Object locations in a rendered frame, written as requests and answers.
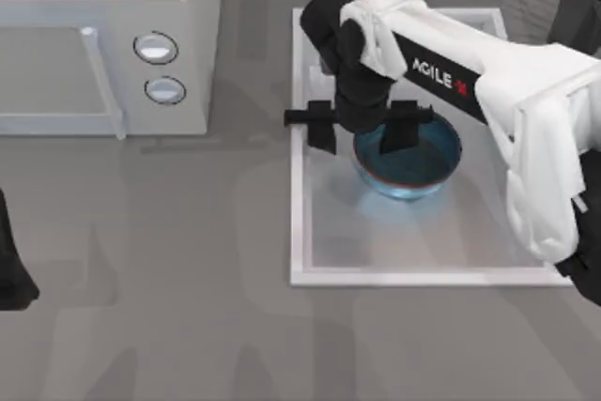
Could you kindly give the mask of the pale microwave oven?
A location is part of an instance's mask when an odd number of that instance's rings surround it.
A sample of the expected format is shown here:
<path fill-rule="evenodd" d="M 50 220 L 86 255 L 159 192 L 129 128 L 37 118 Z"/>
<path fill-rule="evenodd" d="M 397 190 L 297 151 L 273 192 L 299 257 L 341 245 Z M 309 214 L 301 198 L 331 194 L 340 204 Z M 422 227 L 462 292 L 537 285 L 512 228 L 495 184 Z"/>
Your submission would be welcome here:
<path fill-rule="evenodd" d="M 0 0 L 0 26 L 98 28 L 126 137 L 201 135 L 208 130 L 220 7 L 221 0 Z M 133 40 L 151 31 L 176 41 L 170 64 L 150 65 L 135 54 Z M 181 103 L 160 105 L 146 96 L 146 81 L 163 76 L 185 85 Z"/>

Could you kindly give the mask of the white sink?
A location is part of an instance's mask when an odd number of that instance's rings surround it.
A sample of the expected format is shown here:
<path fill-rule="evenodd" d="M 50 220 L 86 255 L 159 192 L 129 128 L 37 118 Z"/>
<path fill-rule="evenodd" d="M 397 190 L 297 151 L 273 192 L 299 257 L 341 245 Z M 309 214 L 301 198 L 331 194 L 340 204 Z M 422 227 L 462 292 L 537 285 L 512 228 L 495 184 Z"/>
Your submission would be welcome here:
<path fill-rule="evenodd" d="M 352 137 L 337 151 L 290 130 L 290 264 L 295 286 L 568 286 L 554 267 L 524 251 L 505 213 L 505 164 L 473 107 L 460 110 L 409 80 L 392 90 L 448 119 L 462 158 L 436 192 L 411 201 L 387 197 L 361 177 Z"/>

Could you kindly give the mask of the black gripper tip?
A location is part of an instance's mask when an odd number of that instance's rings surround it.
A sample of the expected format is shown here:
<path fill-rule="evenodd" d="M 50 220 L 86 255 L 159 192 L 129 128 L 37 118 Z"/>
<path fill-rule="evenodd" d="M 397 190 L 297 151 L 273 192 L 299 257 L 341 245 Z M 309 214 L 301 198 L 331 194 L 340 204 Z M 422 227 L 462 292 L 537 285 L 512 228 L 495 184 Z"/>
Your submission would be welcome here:
<path fill-rule="evenodd" d="M 0 312 L 23 311 L 39 299 L 39 294 L 17 251 L 6 198 L 0 189 Z"/>

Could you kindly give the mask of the small microwave knob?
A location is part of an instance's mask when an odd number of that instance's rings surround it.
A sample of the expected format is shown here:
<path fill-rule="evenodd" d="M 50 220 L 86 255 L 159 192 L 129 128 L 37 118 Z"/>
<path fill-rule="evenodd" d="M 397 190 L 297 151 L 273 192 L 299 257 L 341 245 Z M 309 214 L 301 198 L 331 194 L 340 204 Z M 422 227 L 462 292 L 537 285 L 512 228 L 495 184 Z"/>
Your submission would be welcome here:
<path fill-rule="evenodd" d="M 169 76 L 146 81 L 144 90 L 150 100 L 160 105 L 176 105 L 187 96 L 185 85 Z"/>

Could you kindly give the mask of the microwave door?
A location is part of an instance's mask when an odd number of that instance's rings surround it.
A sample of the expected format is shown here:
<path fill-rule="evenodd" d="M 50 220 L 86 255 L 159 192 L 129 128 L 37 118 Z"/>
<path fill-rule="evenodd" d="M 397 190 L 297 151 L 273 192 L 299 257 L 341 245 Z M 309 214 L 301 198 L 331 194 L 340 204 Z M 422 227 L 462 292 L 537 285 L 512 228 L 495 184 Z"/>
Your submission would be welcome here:
<path fill-rule="evenodd" d="M 82 27 L 0 26 L 0 133 L 115 134 Z M 100 31 L 99 42 L 109 77 Z"/>

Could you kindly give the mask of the large microwave knob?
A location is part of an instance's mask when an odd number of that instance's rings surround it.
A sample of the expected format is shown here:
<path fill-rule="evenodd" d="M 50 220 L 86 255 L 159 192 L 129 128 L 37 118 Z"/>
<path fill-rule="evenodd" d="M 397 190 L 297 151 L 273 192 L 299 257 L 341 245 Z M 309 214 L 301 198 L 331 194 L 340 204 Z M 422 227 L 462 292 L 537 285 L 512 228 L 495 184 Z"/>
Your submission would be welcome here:
<path fill-rule="evenodd" d="M 159 31 L 137 36 L 133 40 L 132 47 L 135 54 L 150 65 L 168 65 L 178 56 L 176 41 Z"/>

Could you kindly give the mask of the blue bowl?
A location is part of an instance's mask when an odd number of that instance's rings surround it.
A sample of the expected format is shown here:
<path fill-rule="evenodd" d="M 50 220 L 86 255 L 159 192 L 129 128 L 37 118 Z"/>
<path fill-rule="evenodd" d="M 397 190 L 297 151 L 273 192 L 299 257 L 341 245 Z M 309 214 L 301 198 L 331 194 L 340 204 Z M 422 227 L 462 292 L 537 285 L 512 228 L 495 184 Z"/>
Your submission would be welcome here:
<path fill-rule="evenodd" d="M 453 125 L 439 114 L 422 123 L 417 144 L 382 153 L 385 127 L 357 134 L 352 140 L 355 167 L 377 193 L 396 200 L 415 200 L 437 192 L 457 169 L 462 143 Z"/>

